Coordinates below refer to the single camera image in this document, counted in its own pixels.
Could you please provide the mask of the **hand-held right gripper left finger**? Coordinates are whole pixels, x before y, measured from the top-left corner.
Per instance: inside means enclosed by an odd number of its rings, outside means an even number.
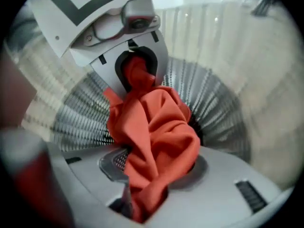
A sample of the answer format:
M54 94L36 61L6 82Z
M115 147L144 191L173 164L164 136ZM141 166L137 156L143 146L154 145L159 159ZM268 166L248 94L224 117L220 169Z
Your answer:
M127 150L49 148L48 154L75 222L131 222L129 180L123 173Z

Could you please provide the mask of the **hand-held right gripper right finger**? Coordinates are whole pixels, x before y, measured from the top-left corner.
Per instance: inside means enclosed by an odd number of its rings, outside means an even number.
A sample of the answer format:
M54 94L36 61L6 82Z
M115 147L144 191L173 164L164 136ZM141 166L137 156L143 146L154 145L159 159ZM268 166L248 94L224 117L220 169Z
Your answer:
M286 202L286 192L240 158L200 151L198 179L172 184L148 224L264 224Z

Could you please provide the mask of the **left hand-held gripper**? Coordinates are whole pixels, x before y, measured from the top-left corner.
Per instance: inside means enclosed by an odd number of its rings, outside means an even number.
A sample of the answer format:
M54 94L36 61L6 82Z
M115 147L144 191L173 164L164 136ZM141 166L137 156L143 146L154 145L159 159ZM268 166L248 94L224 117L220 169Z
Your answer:
M162 63L160 17L152 0L29 0L39 28L58 57L69 52L118 95L131 87L123 73L131 57Z

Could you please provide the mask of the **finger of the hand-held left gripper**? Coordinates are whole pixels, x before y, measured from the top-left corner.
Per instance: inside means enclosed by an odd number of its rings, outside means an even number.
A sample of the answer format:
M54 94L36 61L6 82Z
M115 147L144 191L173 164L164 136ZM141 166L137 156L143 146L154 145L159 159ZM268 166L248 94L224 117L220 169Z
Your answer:
M168 50L161 32L157 29L130 39L129 49L145 60L148 73L155 76L154 84L160 85L168 64Z

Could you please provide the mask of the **white slotted laundry basket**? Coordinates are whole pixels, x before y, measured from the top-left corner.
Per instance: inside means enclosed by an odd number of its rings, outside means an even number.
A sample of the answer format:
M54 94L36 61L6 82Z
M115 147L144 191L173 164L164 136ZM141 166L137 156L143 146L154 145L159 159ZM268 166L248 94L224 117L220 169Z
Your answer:
M245 16L265 17L276 5L284 7L279 0L155 3L169 52L163 85L174 88L190 108L190 125L203 146L233 154L251 166L238 55ZM28 6L18 13L4 48L37 91L22 119L24 128L63 152L113 143L106 128L106 84L90 66L77 66L69 53L58 58Z

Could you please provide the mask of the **red garment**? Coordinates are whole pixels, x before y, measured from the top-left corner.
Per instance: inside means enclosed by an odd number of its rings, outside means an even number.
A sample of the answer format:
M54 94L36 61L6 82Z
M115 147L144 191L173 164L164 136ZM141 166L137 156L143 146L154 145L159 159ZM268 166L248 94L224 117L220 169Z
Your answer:
M147 220L163 203L167 187L184 176L199 154L200 139L189 125L191 111L175 89L155 86L142 57L123 63L131 86L125 99L108 88L107 128L117 144L131 148L124 173L129 178L136 222Z

